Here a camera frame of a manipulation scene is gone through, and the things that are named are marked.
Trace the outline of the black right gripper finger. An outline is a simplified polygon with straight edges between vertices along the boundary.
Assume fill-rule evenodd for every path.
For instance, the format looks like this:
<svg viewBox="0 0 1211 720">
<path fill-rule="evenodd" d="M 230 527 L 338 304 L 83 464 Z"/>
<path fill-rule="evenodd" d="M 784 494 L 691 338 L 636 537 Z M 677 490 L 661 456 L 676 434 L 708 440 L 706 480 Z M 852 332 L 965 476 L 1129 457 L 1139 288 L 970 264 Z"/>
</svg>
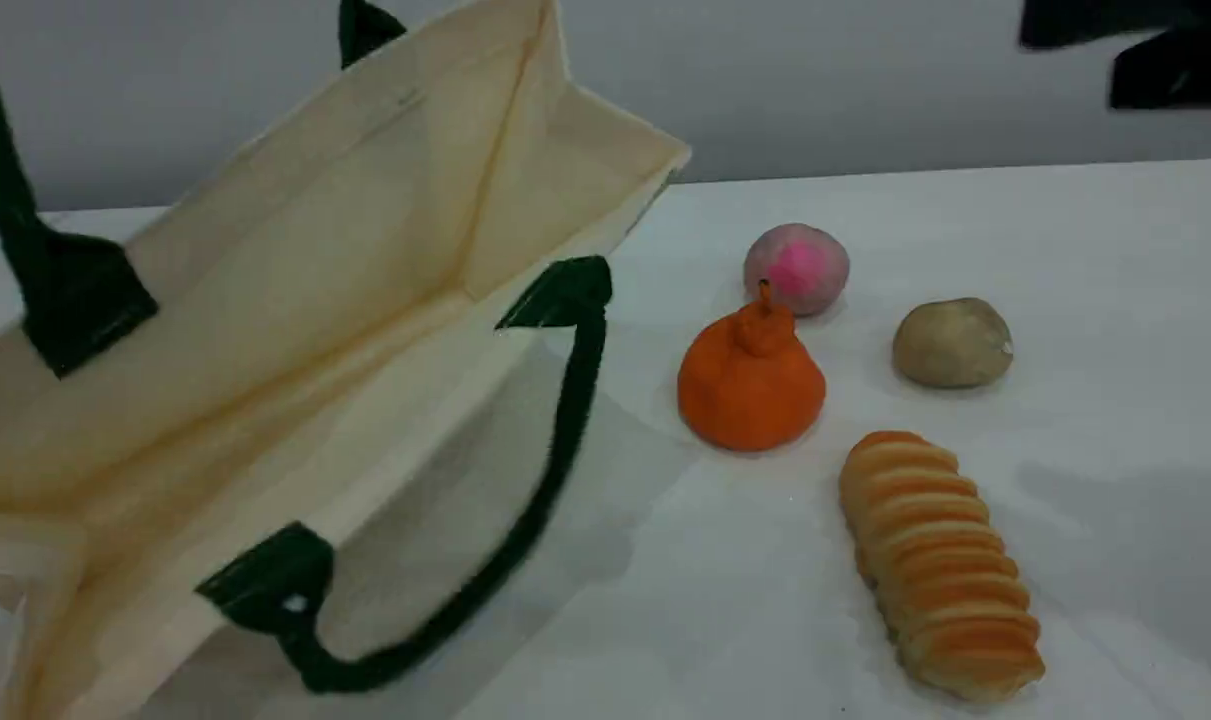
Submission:
<svg viewBox="0 0 1211 720">
<path fill-rule="evenodd" d="M 1211 109 L 1211 28 L 1164 31 L 1118 54 L 1110 109 Z"/>
<path fill-rule="evenodd" d="M 1211 1 L 1025 1 L 1020 46 L 1045 51 L 1140 31 L 1205 31 Z"/>
</svg>

